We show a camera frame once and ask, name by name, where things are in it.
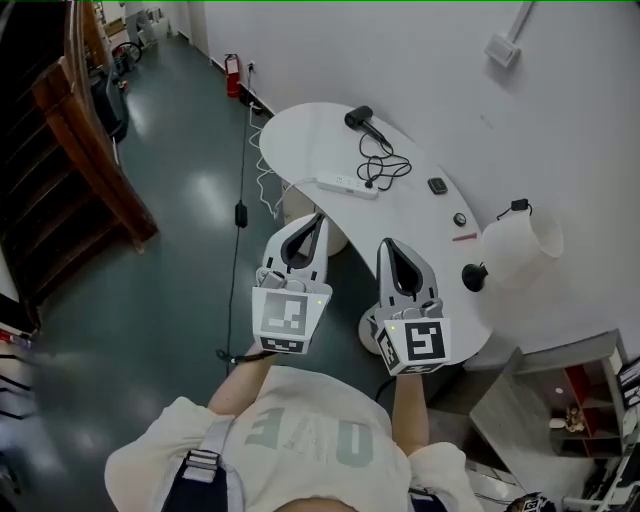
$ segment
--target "white table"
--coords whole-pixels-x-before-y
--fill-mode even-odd
[[[315,177],[318,172],[356,176],[364,158],[358,151],[361,133],[344,124],[352,107],[334,103],[306,103],[280,112],[260,136],[260,151],[269,166],[284,180],[293,183]],[[462,362],[486,343],[491,327],[480,315],[479,295],[462,284],[461,272],[467,263],[479,263],[479,240],[453,242],[451,239],[473,232],[478,224],[464,199],[444,171],[430,162],[405,135],[374,117],[373,124],[393,145],[396,154],[413,164],[410,174],[396,178],[387,192],[375,200],[360,199],[319,189],[314,183],[299,185],[345,233],[375,275],[378,246],[391,237],[412,247],[431,265],[444,301],[444,315],[451,318],[452,360]],[[368,137],[367,154],[379,154]],[[449,191],[434,195],[427,179],[442,178]],[[461,212],[467,224],[458,227],[453,216]]]

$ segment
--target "wooden staircase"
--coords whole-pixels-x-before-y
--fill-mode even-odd
[[[0,9],[0,245],[21,299],[0,321],[30,332],[37,307],[93,255],[122,237],[140,249],[157,228],[93,107],[87,60],[106,54],[91,4]]]

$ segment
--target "person's arm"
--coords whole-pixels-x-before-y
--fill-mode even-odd
[[[407,457],[429,444],[429,418],[421,375],[401,375],[396,379],[391,427],[394,442]]]
[[[247,354],[262,352],[256,345],[252,345]],[[253,402],[267,378],[269,369],[276,356],[239,364],[229,375],[209,400],[209,409],[219,415],[239,416]]]

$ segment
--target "green floor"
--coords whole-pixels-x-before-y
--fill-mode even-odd
[[[121,163],[160,229],[143,255],[116,245],[50,299],[43,329],[22,378],[33,399],[1,397],[2,408],[36,411],[0,418],[0,450],[20,471],[20,511],[111,511],[104,463],[140,435],[163,407],[183,395],[205,404],[224,378],[215,356],[226,336],[240,184],[243,116],[225,95],[224,77],[182,38],[161,41],[127,75],[129,133]],[[252,342],[250,293],[265,244],[281,225],[258,201],[248,147],[232,347]],[[270,176],[267,195],[279,193]],[[348,247],[329,262],[334,295],[306,356],[283,364],[333,375],[369,394],[384,365],[356,338],[375,282]],[[10,373],[17,363],[3,362]]]

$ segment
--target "power strip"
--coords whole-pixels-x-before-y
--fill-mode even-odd
[[[364,181],[343,174],[332,174],[329,172],[320,172],[317,176],[318,188],[330,190],[331,192],[339,192],[349,196],[361,197],[362,199],[375,199],[378,197],[378,189],[374,186],[367,188]]]

